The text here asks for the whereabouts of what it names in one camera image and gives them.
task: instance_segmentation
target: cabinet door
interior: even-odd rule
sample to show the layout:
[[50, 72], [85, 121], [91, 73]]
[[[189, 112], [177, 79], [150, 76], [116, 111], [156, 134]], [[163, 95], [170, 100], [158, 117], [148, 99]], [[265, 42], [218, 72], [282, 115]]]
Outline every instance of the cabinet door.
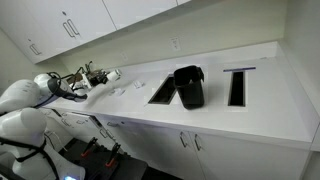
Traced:
[[114, 142], [106, 135], [100, 133], [100, 129], [92, 122], [89, 115], [75, 114], [61, 110], [42, 108], [42, 112], [55, 119], [74, 138], [89, 142], [93, 137], [98, 138], [98, 143], [107, 148], [112, 148]]
[[158, 164], [153, 160], [154, 153], [150, 151], [142, 130], [135, 123], [123, 121], [120, 117], [96, 116], [100, 123], [111, 132], [116, 142], [130, 156], [143, 160], [150, 167], [159, 169]]
[[204, 180], [188, 132], [139, 124], [153, 161], [161, 171], [184, 180]]
[[176, 0], [103, 0], [117, 29], [177, 6]]
[[51, 38], [53, 54], [56, 55], [80, 45], [71, 27], [66, 22], [68, 12], [63, 10], [60, 1], [28, 0], [19, 2], [24, 3], [39, 26]]
[[132, 123], [120, 117], [104, 116], [101, 123], [123, 150], [149, 166], [184, 180], [204, 179], [188, 132]]
[[53, 56], [51, 39], [35, 22], [21, 1], [0, 2], [0, 27], [33, 63]]
[[191, 1], [191, 0], [177, 0], [178, 5], [184, 4], [184, 3], [189, 2], [189, 1]]
[[81, 44], [116, 30], [102, 0], [60, 1], [68, 14], [67, 23]]
[[190, 133], [206, 179], [297, 180], [309, 152]]
[[47, 130], [55, 132], [62, 143], [60, 144], [59, 139], [54, 134], [47, 133], [54, 145], [54, 149], [58, 152], [62, 149], [62, 146], [65, 146], [71, 141], [73, 136], [58, 123], [57, 119], [59, 119], [59, 117], [51, 109], [40, 108], [39, 110], [47, 117]]

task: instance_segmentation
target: lower cabinet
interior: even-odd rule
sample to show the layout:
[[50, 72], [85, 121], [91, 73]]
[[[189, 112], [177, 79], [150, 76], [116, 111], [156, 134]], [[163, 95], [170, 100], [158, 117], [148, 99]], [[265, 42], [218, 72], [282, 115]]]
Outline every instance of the lower cabinet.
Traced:
[[133, 123], [130, 119], [96, 116], [113, 137], [100, 137], [88, 116], [62, 113], [60, 123], [76, 138], [93, 136], [111, 148], [113, 140], [134, 158], [184, 180], [298, 180], [308, 150]]
[[207, 180], [298, 180], [309, 151], [190, 132]]
[[188, 132], [122, 121], [115, 117], [104, 116], [99, 120], [132, 157], [184, 180], [204, 180]]

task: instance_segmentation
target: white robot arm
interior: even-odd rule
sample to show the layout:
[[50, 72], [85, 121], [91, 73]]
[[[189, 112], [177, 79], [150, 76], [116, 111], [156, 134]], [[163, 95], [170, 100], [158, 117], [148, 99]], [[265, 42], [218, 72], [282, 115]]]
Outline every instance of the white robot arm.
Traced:
[[[116, 81], [121, 73], [116, 70], [104, 75], [107, 81]], [[64, 80], [66, 77], [61, 78], [52, 72], [40, 74], [34, 81], [19, 80], [0, 97], [0, 155], [12, 153], [17, 160], [10, 168], [25, 179], [84, 179], [84, 168], [68, 162], [50, 146], [46, 146], [46, 117], [37, 110], [59, 97], [76, 102], [87, 99], [85, 93], [77, 94], [70, 88]]]

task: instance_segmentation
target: white wall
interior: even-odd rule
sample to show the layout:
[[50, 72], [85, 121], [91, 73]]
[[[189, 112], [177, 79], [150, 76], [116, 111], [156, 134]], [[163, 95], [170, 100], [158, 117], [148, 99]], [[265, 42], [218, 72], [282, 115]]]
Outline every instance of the white wall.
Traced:
[[[304, 89], [320, 114], [320, 1], [289, 0], [283, 47]], [[314, 142], [320, 142], [320, 132]], [[320, 179], [320, 153], [311, 156], [305, 180]]]
[[0, 29], [0, 95], [17, 80], [33, 79], [40, 73], [50, 71], [56, 71], [61, 75], [69, 74], [57, 58], [37, 65], [32, 64]]
[[[90, 60], [119, 67], [273, 41], [283, 37], [286, 5], [287, 0], [193, 0], [60, 57], [74, 72]], [[172, 51], [170, 37], [180, 38], [181, 51]]]

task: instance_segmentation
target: recessed opening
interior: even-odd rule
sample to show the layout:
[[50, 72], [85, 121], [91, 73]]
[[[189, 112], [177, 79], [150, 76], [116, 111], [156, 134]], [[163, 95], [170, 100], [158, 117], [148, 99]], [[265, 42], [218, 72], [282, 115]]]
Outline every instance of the recessed opening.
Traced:
[[229, 106], [246, 106], [244, 72], [233, 72], [229, 94]]
[[174, 87], [174, 78], [170, 74], [167, 79], [161, 84], [157, 92], [150, 99], [149, 104], [170, 104], [176, 92]]

